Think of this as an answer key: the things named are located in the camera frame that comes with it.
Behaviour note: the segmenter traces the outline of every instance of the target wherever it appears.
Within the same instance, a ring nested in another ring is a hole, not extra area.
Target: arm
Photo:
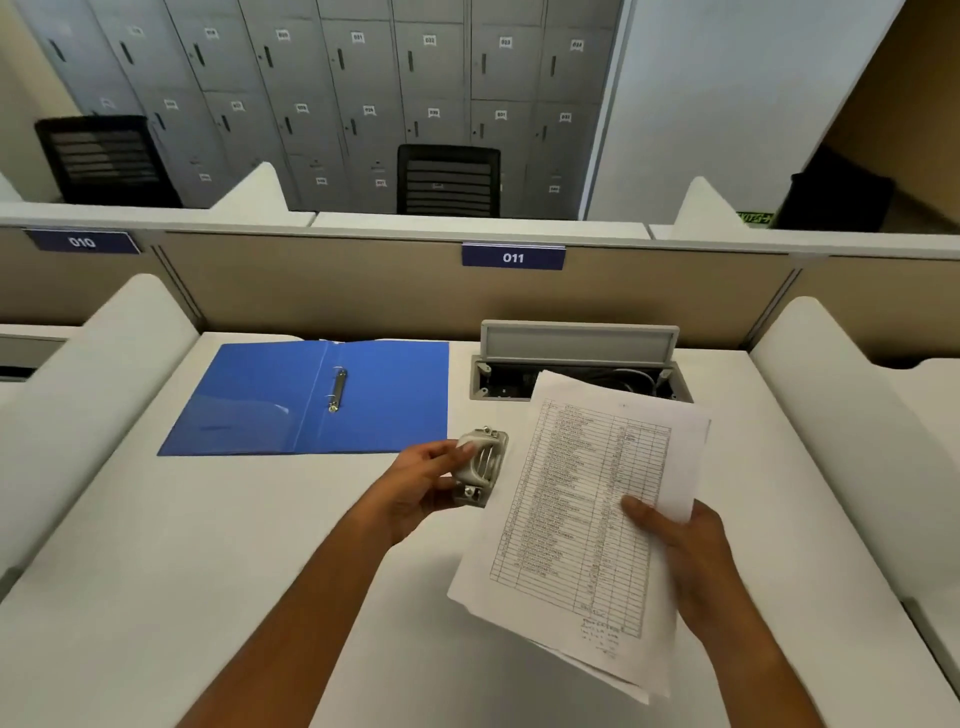
[[[180,728],[308,726],[387,550],[453,505],[442,477],[473,455],[456,441],[402,452],[334,526]]]
[[[720,517],[699,500],[685,524],[629,496],[623,510],[666,546],[677,609],[707,651],[732,728],[825,728],[740,579]]]

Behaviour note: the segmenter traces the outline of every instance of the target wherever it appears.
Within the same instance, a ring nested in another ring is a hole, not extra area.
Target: wall
[[[960,222],[960,4],[907,0],[827,143]]]
[[[636,0],[589,220],[671,223],[690,180],[774,211],[903,0]]]

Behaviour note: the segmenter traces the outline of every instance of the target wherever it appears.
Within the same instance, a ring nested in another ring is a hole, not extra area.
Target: office chair
[[[402,144],[396,152],[399,215],[500,216],[500,151]]]
[[[40,119],[35,129],[64,202],[183,207],[145,116]]]

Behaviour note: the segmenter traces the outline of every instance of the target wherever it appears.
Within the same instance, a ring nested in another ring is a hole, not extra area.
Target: hand
[[[354,508],[372,515],[399,544],[434,511],[452,508],[452,477],[476,452],[476,446],[457,448],[456,440],[414,445],[396,457],[394,464],[376,479]]]
[[[624,513],[666,546],[677,599],[686,626],[711,659],[773,640],[733,562],[723,522],[699,500],[688,523],[676,523],[634,497],[624,496]]]

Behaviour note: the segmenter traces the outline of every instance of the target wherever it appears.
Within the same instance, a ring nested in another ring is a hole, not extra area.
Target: person's left hand
[[[396,457],[355,507],[383,522],[391,543],[399,544],[431,513],[453,507],[456,481],[444,475],[467,463],[475,452],[474,445],[458,449],[456,440],[413,445]]]

